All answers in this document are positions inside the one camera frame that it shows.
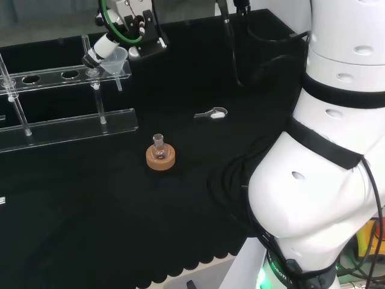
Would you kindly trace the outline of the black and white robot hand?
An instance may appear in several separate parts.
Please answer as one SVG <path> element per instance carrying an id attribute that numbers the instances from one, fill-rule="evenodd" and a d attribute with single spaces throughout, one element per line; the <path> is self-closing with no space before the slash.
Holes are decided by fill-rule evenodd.
<path id="1" fill-rule="evenodd" d="M 98 1 L 95 23 L 106 33 L 85 52 L 82 62 L 89 68 L 101 65 L 118 46 L 128 50 L 131 60 L 164 52 L 169 44 L 162 30 L 154 1 Z"/>

